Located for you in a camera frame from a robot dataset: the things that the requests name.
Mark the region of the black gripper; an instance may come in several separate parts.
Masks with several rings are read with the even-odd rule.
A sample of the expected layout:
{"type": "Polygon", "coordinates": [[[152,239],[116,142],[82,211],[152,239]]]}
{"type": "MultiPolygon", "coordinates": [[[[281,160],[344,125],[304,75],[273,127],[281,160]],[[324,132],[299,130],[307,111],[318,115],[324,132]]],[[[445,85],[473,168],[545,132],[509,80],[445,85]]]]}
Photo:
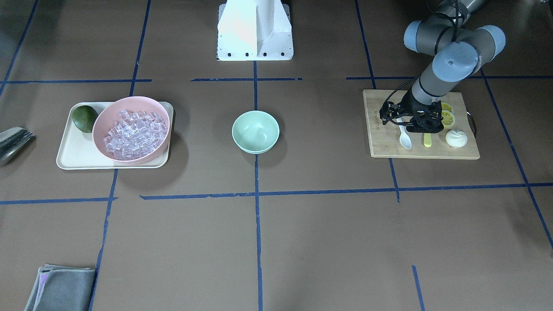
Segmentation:
{"type": "Polygon", "coordinates": [[[411,133],[438,133],[444,130],[441,101],[422,104],[411,92],[403,95],[397,104],[386,100],[379,110],[379,118],[383,125],[392,122],[405,126],[411,133]]]}

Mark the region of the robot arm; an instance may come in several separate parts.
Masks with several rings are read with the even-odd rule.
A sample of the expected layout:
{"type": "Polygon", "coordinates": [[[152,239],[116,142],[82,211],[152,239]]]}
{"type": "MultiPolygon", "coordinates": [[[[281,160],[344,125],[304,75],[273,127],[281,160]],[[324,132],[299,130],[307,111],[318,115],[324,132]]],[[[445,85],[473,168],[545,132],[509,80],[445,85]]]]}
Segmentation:
{"type": "Polygon", "coordinates": [[[464,29],[484,4],[484,0],[445,0],[429,18],[408,25],[404,45],[411,51],[433,56],[433,60],[411,80],[401,101],[385,99],[379,110],[383,125],[405,126],[411,133],[438,133],[444,129],[441,99],[497,57],[506,44],[503,30],[495,25],[464,29]]]}

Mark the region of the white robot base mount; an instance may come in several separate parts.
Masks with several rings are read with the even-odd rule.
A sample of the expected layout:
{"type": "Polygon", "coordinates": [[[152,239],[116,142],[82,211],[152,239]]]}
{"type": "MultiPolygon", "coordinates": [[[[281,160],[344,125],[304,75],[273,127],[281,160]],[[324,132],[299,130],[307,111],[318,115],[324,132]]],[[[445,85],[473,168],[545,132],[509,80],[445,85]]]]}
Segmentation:
{"type": "Polygon", "coordinates": [[[219,6],[219,61],[285,61],[294,56],[288,0],[228,0],[219,6]]]}

